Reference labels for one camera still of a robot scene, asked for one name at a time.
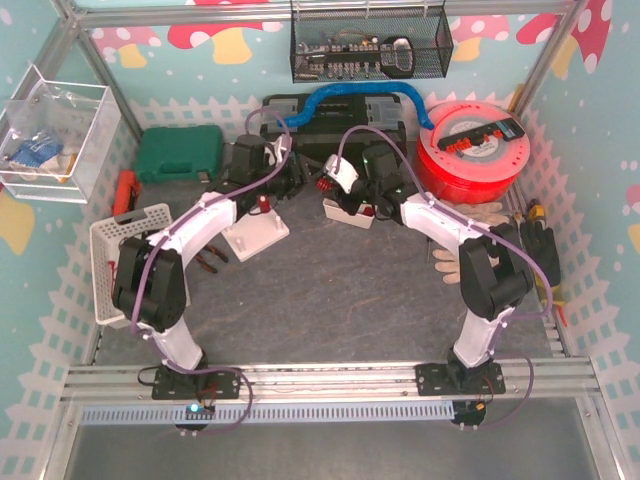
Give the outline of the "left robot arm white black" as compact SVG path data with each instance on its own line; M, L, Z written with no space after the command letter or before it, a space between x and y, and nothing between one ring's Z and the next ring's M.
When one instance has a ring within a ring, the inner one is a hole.
M111 299L135 333L153 340L163 366L180 374L204 367L204 351L184 320L187 306L185 269L210 240L247 215L260 195L281 186L292 138L268 142L245 134L232 145L231 174L214 182L177 220L142 239L130 237L119 250Z

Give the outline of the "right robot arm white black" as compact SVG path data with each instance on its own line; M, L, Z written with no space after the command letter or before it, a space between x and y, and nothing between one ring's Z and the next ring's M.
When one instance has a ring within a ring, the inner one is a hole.
M459 288L466 316L451 348L450 362L460 370L477 370L495 351L498 331L507 324L534 286L533 260L526 254L515 226L492 226L446 205L409 169L405 181L399 162L408 159L395 146L382 144L383 155L357 168L336 154L328 157L323 173L338 192L370 203L377 212L415 230L444 249L459 267Z

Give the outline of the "white peg fixture board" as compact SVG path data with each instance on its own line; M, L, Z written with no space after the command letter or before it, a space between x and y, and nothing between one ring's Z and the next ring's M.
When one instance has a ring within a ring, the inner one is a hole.
M222 236L237 259L244 262L286 238L290 233L281 216L273 209L264 213L251 210L222 231Z

